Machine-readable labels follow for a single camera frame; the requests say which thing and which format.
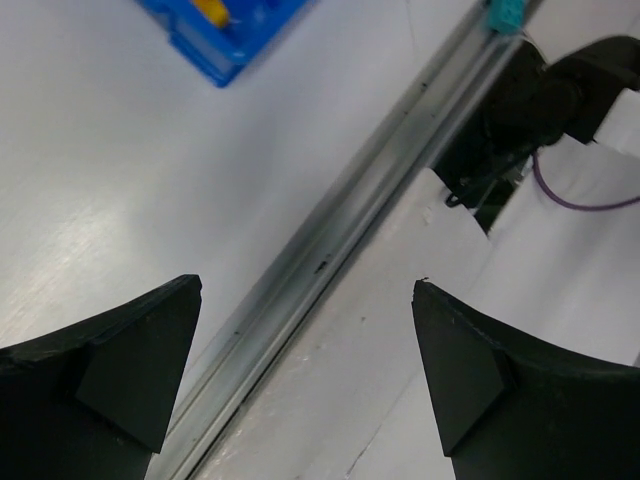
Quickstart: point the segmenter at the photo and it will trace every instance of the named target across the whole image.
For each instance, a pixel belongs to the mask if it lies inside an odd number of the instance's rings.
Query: white table surface
[[[133,0],[4,0],[0,347],[198,273],[184,395],[472,3],[313,1],[217,90]]]

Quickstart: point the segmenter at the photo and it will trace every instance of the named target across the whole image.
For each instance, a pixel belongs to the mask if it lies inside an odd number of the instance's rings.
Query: blue container
[[[231,23],[217,28],[190,0],[140,0],[171,44],[218,87],[226,87],[309,0],[223,0]]]

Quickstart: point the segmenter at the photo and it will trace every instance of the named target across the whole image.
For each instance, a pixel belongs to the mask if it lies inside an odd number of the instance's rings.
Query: purple wire
[[[534,152],[533,155],[533,174],[540,185],[540,188],[545,193],[547,197],[556,202],[558,205],[563,206],[564,208],[568,208],[569,210],[578,210],[579,212],[608,212],[611,210],[618,210],[620,208],[630,207],[631,205],[635,205],[640,203],[640,196],[633,197],[628,200],[624,200],[622,202],[610,203],[608,205],[577,205],[575,203],[567,202],[563,198],[560,198],[555,194],[551,187],[547,184],[547,182],[542,177],[542,172],[540,171],[540,157],[538,152]]]

